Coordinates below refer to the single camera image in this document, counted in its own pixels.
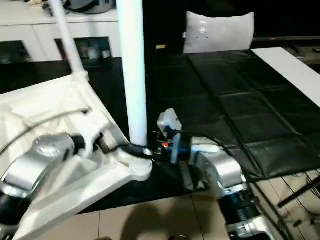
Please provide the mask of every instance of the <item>tile floor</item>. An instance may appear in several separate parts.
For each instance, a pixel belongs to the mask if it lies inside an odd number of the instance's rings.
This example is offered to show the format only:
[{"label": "tile floor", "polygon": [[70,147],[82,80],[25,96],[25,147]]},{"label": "tile floor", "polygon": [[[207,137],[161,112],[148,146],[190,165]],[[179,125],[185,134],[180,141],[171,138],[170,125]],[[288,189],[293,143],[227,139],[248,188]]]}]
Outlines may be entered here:
[{"label": "tile floor", "polygon": [[[314,171],[309,174],[312,178],[316,177]],[[284,179],[294,191],[306,183],[305,174]],[[281,178],[262,181],[259,186],[274,204],[291,194]],[[266,207],[265,201],[261,197],[259,199]],[[308,210],[320,213],[320,200],[311,192],[299,200]],[[315,225],[310,225],[310,216],[301,207],[301,203],[293,201],[279,211],[285,216],[294,239],[318,240],[320,223],[318,225],[316,221]],[[293,222],[298,219],[302,220],[302,224],[295,228]],[[276,239],[281,239],[273,228],[271,231]],[[102,237],[110,237],[112,240],[167,240],[177,235],[188,236],[191,240],[228,239],[223,216],[210,192],[77,215],[37,240],[94,240]]]}]

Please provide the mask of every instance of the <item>white cabinet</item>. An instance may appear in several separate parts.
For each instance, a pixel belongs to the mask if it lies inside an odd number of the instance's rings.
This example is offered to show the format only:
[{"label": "white cabinet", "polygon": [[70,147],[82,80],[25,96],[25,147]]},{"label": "white cabinet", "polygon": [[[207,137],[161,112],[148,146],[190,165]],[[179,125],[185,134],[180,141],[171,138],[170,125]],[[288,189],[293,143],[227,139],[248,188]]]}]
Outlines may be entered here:
[{"label": "white cabinet", "polygon": [[[101,14],[69,13],[66,18],[82,60],[121,57],[117,9]],[[33,62],[65,58],[56,19],[46,16],[41,4],[0,0],[0,55],[2,50],[9,51],[8,46],[18,49],[16,56],[25,51],[25,58]]]},{"label": "white cabinet", "polygon": [[24,52],[28,61],[47,61],[47,56],[32,25],[0,26],[0,55],[2,58],[7,58],[8,62],[15,62],[17,55],[22,55]]},{"label": "white cabinet", "polygon": [[[105,41],[105,48],[109,48],[112,57],[121,57],[120,35],[118,22],[77,22],[68,24],[72,37],[78,43],[81,39],[94,38],[100,42]],[[48,61],[60,61],[63,59],[61,47],[59,47],[61,32],[57,24],[33,25],[37,38],[45,51]]]}]

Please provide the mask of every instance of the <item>cabinet door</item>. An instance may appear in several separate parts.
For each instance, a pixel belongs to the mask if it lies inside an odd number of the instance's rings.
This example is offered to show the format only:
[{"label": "cabinet door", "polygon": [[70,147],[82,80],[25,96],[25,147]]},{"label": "cabinet door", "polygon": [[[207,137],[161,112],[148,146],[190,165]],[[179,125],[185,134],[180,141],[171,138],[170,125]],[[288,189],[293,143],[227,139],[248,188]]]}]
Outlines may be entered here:
[{"label": "cabinet door", "polygon": [[0,26],[0,55],[0,63],[47,61],[31,25]]},{"label": "cabinet door", "polygon": [[[108,57],[108,49],[110,56],[121,57],[118,22],[79,22],[69,23],[68,26],[82,60]],[[65,54],[57,24],[41,24],[33,27],[49,61],[63,60]],[[97,46],[95,50],[86,52],[94,46]]]}]

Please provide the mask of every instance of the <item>wire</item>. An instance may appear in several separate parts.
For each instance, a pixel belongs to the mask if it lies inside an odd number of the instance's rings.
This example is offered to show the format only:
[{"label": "wire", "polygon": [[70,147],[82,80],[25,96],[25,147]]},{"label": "wire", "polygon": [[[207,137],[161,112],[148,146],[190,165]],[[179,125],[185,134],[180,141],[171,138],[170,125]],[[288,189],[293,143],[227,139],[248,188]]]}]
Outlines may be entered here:
[{"label": "wire", "polygon": [[304,176],[304,174],[303,173],[296,173],[296,174],[292,174],[292,176],[295,178],[301,178]]},{"label": "wire", "polygon": [[279,223],[281,224],[281,226],[284,228],[284,230],[286,231],[286,239],[288,240],[294,240],[294,237],[292,236],[288,225],[286,224],[286,222],[284,221],[283,217],[280,215],[280,213],[278,212],[278,210],[276,209],[276,207],[272,204],[272,202],[270,201],[270,199],[266,196],[266,194],[262,191],[262,189],[258,186],[258,184],[256,182],[252,183],[254,185],[254,187],[258,190],[258,192],[261,194],[261,196],[265,199],[266,203],[268,204],[268,206],[271,208],[271,210],[274,212],[274,214],[276,215],[276,217],[279,220]]},{"label": "wire", "polygon": [[278,226],[278,224],[272,219],[272,217],[269,215],[267,210],[261,205],[260,202],[255,203],[257,207],[260,209],[262,214],[268,219],[268,221],[271,223],[271,225],[278,231],[278,233],[281,235],[283,239],[288,239],[287,235],[282,231],[282,229]]},{"label": "wire", "polygon": [[178,134],[184,134],[187,136],[192,136],[192,137],[200,137],[200,138],[206,138],[211,140],[212,142],[216,143],[220,148],[222,148],[229,156],[232,156],[231,152],[227,149],[227,147],[222,144],[217,138],[204,134],[204,133],[199,133],[199,132],[193,132],[193,131],[184,131],[184,130],[178,130]]},{"label": "wire", "polygon": [[[306,175],[306,184],[311,183],[313,180],[311,179],[311,177],[308,175],[307,172],[305,173],[305,175]],[[320,193],[319,193],[319,191],[318,191],[318,189],[317,189],[316,187],[312,187],[312,188],[310,189],[310,191],[311,191],[318,199],[320,199]]]},{"label": "wire", "polygon": [[[282,178],[282,180],[284,181],[285,185],[286,185],[286,186],[290,189],[290,191],[294,194],[295,191],[294,191],[294,190],[292,189],[292,187],[287,183],[287,181],[284,179],[284,177],[282,176],[281,178]],[[305,207],[305,205],[303,205],[303,203],[300,201],[299,197],[297,197],[296,200],[298,201],[299,205],[300,205],[302,208],[304,208],[304,210],[305,210],[306,212],[308,212],[309,214],[311,214],[311,215],[313,215],[313,216],[315,216],[315,217],[320,216],[318,213],[314,213],[314,212],[310,211],[309,209],[307,209],[307,208]]]},{"label": "wire", "polygon": [[129,145],[130,145],[130,143],[119,144],[119,145],[115,146],[114,148],[109,149],[107,153],[108,153],[108,154],[109,154],[109,153],[113,153],[113,152],[115,152],[116,150],[118,150],[119,148],[121,148],[121,147],[126,147],[126,146],[129,146]]},{"label": "wire", "polygon": [[22,131],[21,133],[19,133],[16,137],[14,137],[10,142],[8,142],[3,148],[2,150],[0,150],[0,156],[2,154],[4,154],[4,152],[11,147],[12,144],[14,144],[16,141],[18,141],[20,138],[22,138],[24,135],[26,135],[27,133],[31,132],[32,130],[34,130],[35,128],[39,127],[42,124],[45,124],[47,122],[71,115],[71,114],[76,114],[76,113],[84,113],[86,114],[87,112],[89,112],[91,110],[91,108],[80,108],[77,110],[73,110],[73,111],[66,111],[60,114],[57,114],[55,116],[52,116],[50,118],[47,118],[45,120],[42,120],[40,122],[37,122],[36,124],[34,124],[33,126],[28,127],[26,130]]}]

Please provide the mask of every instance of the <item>white cylinder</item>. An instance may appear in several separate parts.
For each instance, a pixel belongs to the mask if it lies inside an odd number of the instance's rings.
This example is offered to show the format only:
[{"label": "white cylinder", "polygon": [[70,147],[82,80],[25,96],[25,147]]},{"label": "white cylinder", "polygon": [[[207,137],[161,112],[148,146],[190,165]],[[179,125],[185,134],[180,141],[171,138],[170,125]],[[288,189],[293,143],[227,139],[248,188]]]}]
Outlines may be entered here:
[{"label": "white cylinder", "polygon": [[130,141],[147,145],[143,0],[117,0]]},{"label": "white cylinder", "polygon": [[72,73],[85,72],[76,47],[76,43],[72,38],[70,30],[68,28],[65,9],[62,5],[61,0],[50,0],[50,6],[53,10],[56,22],[61,30],[64,51],[67,55]]}]

